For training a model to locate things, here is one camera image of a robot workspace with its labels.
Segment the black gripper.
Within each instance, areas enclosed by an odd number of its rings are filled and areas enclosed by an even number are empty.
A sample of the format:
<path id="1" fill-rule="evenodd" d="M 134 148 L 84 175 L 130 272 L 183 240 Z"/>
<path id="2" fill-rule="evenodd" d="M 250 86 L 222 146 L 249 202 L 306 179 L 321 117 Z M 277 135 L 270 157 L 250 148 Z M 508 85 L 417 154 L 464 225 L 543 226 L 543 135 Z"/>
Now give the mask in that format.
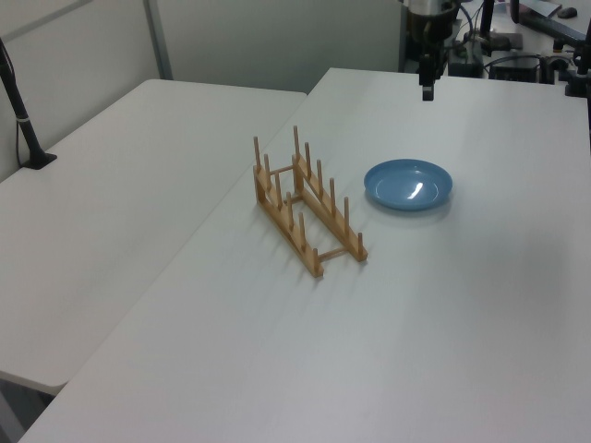
<path id="1" fill-rule="evenodd" d="M 452 9 L 436 15 L 421 15 L 410 11 L 411 36 L 420 48 L 419 85 L 422 89 L 422 100 L 434 100 L 434 83 L 440 78 L 448 63 L 452 44 L 453 23 L 458 10 Z"/>

